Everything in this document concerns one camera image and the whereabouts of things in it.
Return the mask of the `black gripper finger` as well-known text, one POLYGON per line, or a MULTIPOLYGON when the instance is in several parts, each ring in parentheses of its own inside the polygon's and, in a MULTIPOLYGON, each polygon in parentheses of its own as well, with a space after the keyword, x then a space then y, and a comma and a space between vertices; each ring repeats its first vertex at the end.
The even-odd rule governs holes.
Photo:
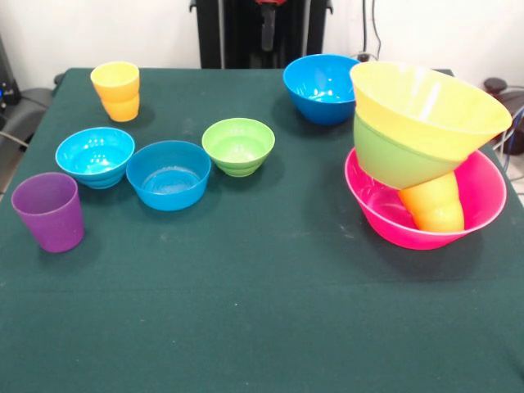
POLYGON ((261 33, 261 47, 265 52, 273 50, 273 37, 275 30, 275 7, 261 7, 264 23, 261 33))

